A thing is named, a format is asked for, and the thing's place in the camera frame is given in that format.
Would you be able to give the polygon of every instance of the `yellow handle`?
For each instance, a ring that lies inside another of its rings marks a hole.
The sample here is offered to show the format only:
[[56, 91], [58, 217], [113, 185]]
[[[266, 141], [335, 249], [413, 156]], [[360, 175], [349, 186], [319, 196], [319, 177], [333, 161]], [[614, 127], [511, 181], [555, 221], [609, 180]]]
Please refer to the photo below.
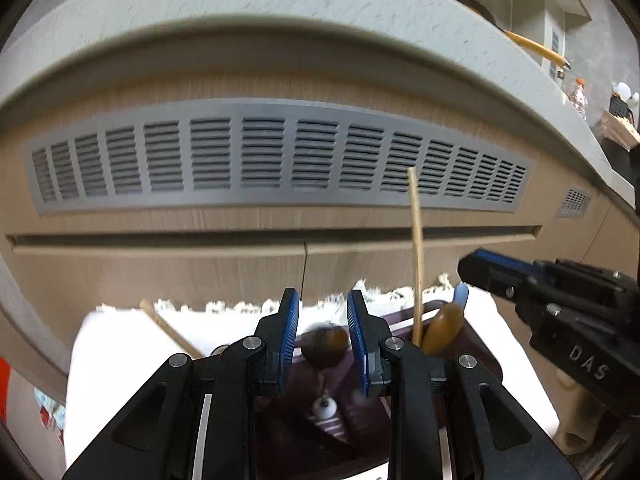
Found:
[[554, 52], [550, 48], [547, 48], [544, 45], [540, 45], [539, 43], [536, 43], [535, 41], [532, 41], [529, 38], [525, 38], [524, 36], [516, 34], [515, 32], [511, 32], [510, 30], [505, 30], [504, 33], [507, 35], [508, 38], [511, 38], [515, 43], [519, 44], [522, 48], [526, 48], [527, 50], [530, 50], [538, 54], [539, 56], [545, 57], [554, 65], [560, 66], [560, 67], [564, 67], [568, 65], [564, 57], [560, 56], [560, 54], [558, 54], [557, 52]]

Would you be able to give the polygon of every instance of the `vent slot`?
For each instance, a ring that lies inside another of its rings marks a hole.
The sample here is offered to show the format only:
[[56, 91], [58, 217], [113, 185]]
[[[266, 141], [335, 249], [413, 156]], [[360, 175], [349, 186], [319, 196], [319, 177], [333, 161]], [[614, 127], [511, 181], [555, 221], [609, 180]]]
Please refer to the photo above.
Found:
[[143, 131], [151, 191], [183, 190], [178, 121], [145, 124]]
[[293, 151], [291, 185], [327, 187], [338, 123], [299, 120]]
[[452, 151], [453, 144], [441, 140], [430, 140], [418, 179], [419, 192], [430, 195], [437, 195], [440, 192]]
[[383, 134], [381, 128], [350, 124], [340, 169], [340, 187], [371, 189]]
[[80, 166], [80, 178], [87, 196], [107, 195], [107, 185], [102, 172], [98, 134], [76, 137], [76, 155]]
[[116, 195], [142, 192], [133, 126], [111, 130], [104, 136]]
[[56, 201], [56, 191], [53, 189], [53, 180], [49, 173], [49, 161], [47, 160], [47, 150], [41, 148], [31, 152], [33, 169], [36, 173], [36, 181], [40, 189], [40, 197], [44, 203]]
[[231, 185], [231, 119], [194, 119], [191, 127], [191, 171], [194, 189]]
[[471, 183], [471, 188], [469, 189], [470, 198], [475, 198], [476, 200], [482, 200], [484, 198], [484, 194], [489, 187], [489, 183], [491, 182], [491, 177], [494, 174], [495, 165], [497, 163], [498, 159], [494, 156], [484, 154], [480, 157], [478, 170], [474, 175], [473, 182]]
[[406, 169], [415, 166], [420, 152], [422, 138], [411, 134], [395, 132], [391, 139], [389, 156], [386, 158], [385, 173], [380, 189], [383, 191], [405, 192], [409, 186]]
[[279, 187], [284, 119], [242, 120], [242, 186]]
[[444, 191], [445, 196], [464, 195], [466, 185], [469, 183], [477, 158], [478, 152], [476, 152], [476, 150], [470, 150], [463, 146], [458, 148], [458, 154], [456, 155], [456, 160], [453, 163], [451, 175], [449, 175], [447, 187]]
[[57, 142], [51, 145], [51, 158], [53, 169], [56, 171], [58, 189], [62, 200], [73, 200], [78, 198], [78, 185], [74, 176], [74, 168], [71, 165], [71, 154], [69, 153], [69, 143]]
[[515, 169], [513, 170], [513, 174], [511, 175], [511, 179], [507, 184], [507, 191], [504, 193], [504, 199], [502, 199], [503, 202], [511, 204], [516, 199], [516, 196], [520, 191], [520, 186], [524, 181], [524, 175], [526, 171], [527, 170], [525, 170], [525, 168], [523, 168], [522, 166], [515, 167]]
[[508, 160], [501, 160], [500, 166], [498, 166], [498, 171], [495, 174], [494, 181], [491, 184], [491, 188], [489, 189], [489, 194], [486, 199], [491, 202], [499, 202], [504, 189], [507, 187], [507, 181], [509, 180], [509, 176], [511, 174], [511, 170], [513, 169], [513, 164], [511, 164]]
[[578, 187], [570, 187], [556, 216], [560, 218], [581, 217], [586, 213], [590, 201], [591, 197], [586, 192]]

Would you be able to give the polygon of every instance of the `wooden stick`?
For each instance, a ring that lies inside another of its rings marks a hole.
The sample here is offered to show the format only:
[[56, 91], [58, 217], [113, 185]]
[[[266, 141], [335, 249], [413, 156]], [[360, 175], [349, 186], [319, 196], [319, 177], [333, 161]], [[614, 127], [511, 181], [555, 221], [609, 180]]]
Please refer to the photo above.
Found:
[[174, 343], [182, 348], [185, 353], [189, 354], [193, 359], [200, 359], [201, 357], [204, 357], [204, 354], [200, 350], [178, 334], [174, 330], [174, 327], [168, 324], [164, 318], [156, 312], [153, 304], [149, 300], [142, 300], [140, 302], [140, 309], [151, 318], [151, 321], [153, 321], [160, 330], [174, 340]]
[[414, 330], [412, 342], [422, 345], [422, 279], [424, 275], [424, 251], [422, 248], [422, 218], [420, 216], [420, 197], [418, 195], [418, 176], [415, 168], [407, 168], [409, 180], [409, 198], [411, 201], [412, 233], [414, 238]]

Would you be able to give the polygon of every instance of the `metal vent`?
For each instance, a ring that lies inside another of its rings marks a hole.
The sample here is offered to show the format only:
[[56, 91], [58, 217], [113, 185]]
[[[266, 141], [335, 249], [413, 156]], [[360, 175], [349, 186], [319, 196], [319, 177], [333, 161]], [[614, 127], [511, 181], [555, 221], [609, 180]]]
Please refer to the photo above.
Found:
[[380, 189], [407, 190], [409, 184], [406, 179], [406, 169], [416, 165], [421, 143], [422, 138], [419, 136], [394, 132]]
[[340, 170], [340, 187], [371, 189], [384, 130], [350, 124]]
[[24, 156], [39, 213], [407, 206], [410, 166], [422, 207], [513, 212], [534, 167], [519, 153], [437, 124], [259, 98], [110, 112], [29, 139]]
[[184, 189], [178, 121], [145, 124], [144, 132], [151, 191]]
[[107, 131], [104, 136], [109, 154], [109, 166], [116, 195], [140, 193], [140, 170], [133, 126]]
[[466, 191], [466, 185], [469, 183], [474, 165], [478, 158], [476, 150], [470, 150], [460, 146], [456, 160], [453, 163], [453, 169], [444, 194], [446, 196], [463, 196]]
[[57, 142], [51, 145], [51, 158], [53, 169], [56, 171], [58, 189], [62, 200], [72, 200], [78, 198], [78, 185], [74, 177], [74, 168], [71, 165], [71, 154], [69, 153], [69, 143]]
[[242, 186], [279, 187], [284, 119], [242, 120]]
[[430, 140], [424, 164], [418, 179], [418, 190], [421, 193], [437, 195], [444, 180], [447, 166], [451, 159], [453, 144], [441, 140]]
[[100, 146], [98, 145], [98, 134], [76, 137], [75, 144], [85, 195], [107, 195], [107, 185], [102, 172]]
[[498, 171], [495, 175], [494, 182], [491, 184], [489, 194], [486, 199], [491, 202], [500, 202], [504, 189], [507, 187], [507, 181], [509, 180], [513, 164], [507, 160], [500, 161]]
[[193, 189], [231, 186], [231, 119], [191, 120]]
[[570, 187], [562, 201], [556, 216], [560, 218], [578, 218], [587, 211], [591, 196], [578, 187]]
[[299, 120], [293, 151], [291, 185], [327, 187], [338, 123]]
[[31, 160], [33, 161], [33, 168], [35, 170], [36, 181], [38, 183], [38, 189], [40, 190], [40, 197], [42, 201], [55, 202], [56, 191], [53, 189], [53, 181], [51, 174], [49, 173], [49, 161], [47, 160], [47, 150], [40, 148], [34, 150], [31, 153]]
[[484, 154], [480, 157], [478, 170], [476, 171], [474, 180], [471, 183], [471, 189], [469, 189], [469, 196], [471, 198], [475, 200], [482, 200], [484, 198], [484, 194], [489, 187], [497, 162], [498, 159], [491, 155]]

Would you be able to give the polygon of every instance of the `small square vent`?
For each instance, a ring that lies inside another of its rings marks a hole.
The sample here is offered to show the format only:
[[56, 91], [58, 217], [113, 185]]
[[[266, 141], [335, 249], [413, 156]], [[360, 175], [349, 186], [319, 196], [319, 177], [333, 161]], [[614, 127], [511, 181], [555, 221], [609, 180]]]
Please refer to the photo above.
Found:
[[558, 218], [579, 218], [584, 216], [591, 201], [590, 195], [577, 187], [570, 187], [556, 216]]

